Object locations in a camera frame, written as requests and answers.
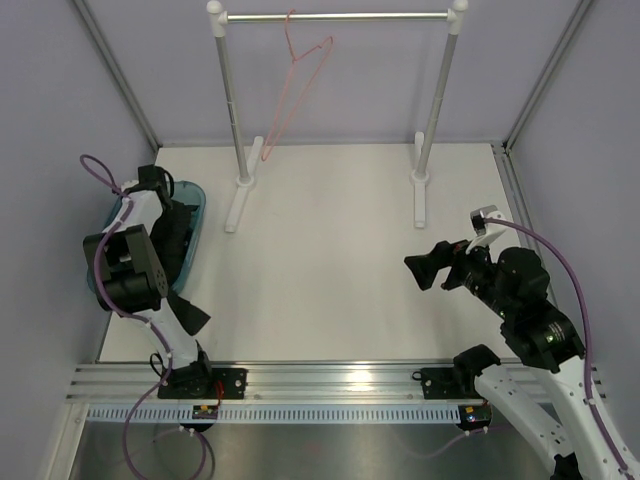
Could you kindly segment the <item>pink wire hanger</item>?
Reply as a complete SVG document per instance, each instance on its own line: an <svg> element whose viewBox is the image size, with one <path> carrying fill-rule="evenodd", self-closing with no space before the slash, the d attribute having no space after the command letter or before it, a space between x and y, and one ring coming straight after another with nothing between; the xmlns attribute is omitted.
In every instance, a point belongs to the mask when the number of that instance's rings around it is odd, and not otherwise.
<svg viewBox="0 0 640 480"><path fill-rule="evenodd" d="M334 36L328 35L305 51L297 52L291 31L291 23L293 22L293 15L295 13L295 9L290 9L284 20L284 35L290 58L290 66L278 99L271 127L260 153L260 160L262 162L266 162L271 157L273 150L288 130L334 49ZM301 84L296 80L296 76L302 71L301 64L308 58L316 59L317 63L312 69L308 79Z"/></svg>

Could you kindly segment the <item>black pinstriped shirt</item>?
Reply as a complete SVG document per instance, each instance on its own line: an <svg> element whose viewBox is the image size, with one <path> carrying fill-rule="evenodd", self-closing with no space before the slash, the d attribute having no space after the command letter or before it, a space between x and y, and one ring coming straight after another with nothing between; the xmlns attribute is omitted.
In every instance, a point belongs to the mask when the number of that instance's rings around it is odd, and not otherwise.
<svg viewBox="0 0 640 480"><path fill-rule="evenodd" d="M168 302L180 325L195 336L209 321L210 316L182 298L178 286L179 276L187 265L187 251L192 238L191 221L198 207L174 200L155 222L150 238L164 268L169 283Z"/></svg>

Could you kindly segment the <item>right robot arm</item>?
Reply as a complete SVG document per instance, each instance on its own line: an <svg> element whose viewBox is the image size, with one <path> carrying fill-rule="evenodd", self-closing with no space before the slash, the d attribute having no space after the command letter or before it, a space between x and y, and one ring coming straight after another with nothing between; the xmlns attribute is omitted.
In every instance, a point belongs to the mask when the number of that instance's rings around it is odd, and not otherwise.
<svg viewBox="0 0 640 480"><path fill-rule="evenodd" d="M548 272L529 249L510 247L493 261L488 247L442 241L404 260L426 291L466 288L501 320L506 345L545 390L549 414L516 384L498 356L480 344L453 359L450 378L462 396L497 408L539 456L553 479L636 479L639 461L604 411L574 324L547 298Z"/></svg>

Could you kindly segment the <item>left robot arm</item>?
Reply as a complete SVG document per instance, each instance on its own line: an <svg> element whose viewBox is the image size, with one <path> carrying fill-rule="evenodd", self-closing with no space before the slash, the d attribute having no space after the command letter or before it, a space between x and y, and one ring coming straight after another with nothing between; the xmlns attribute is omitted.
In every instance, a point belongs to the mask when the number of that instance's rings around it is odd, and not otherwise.
<svg viewBox="0 0 640 480"><path fill-rule="evenodd" d="M100 307L131 321L156 350L152 364L163 399L202 399L215 376L197 334L209 314L182 297L204 221L206 196L149 164L135 181L104 183L118 197L111 220L87 236L89 283Z"/></svg>

